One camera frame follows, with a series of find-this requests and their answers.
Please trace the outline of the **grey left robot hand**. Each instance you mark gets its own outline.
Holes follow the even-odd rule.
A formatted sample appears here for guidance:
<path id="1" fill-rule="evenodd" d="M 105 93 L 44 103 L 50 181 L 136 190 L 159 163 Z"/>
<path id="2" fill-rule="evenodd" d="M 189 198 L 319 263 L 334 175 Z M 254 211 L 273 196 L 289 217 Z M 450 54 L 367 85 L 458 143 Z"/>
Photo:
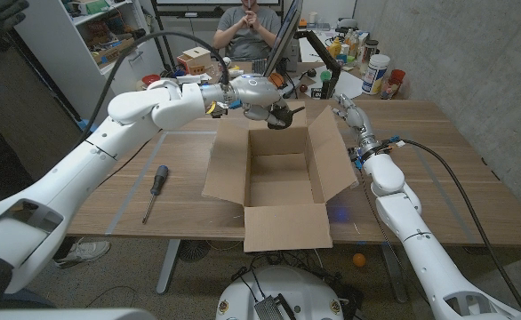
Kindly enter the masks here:
<path id="1" fill-rule="evenodd" d="M 293 112 L 266 77 L 242 75 L 230 80 L 229 84 L 249 120 L 265 121 L 273 130 L 283 130 L 292 124 Z"/>

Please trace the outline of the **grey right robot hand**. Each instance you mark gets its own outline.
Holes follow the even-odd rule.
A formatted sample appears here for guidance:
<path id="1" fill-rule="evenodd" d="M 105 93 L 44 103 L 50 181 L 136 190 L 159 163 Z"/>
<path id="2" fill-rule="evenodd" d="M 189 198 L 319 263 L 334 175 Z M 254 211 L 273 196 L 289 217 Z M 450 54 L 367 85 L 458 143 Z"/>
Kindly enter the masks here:
<path id="1" fill-rule="evenodd" d="M 363 157 L 375 152 L 381 145 L 375 137 L 371 121 L 367 114 L 345 94 L 334 94 L 333 99 L 341 106 L 341 117 L 356 133 L 357 145 Z"/>

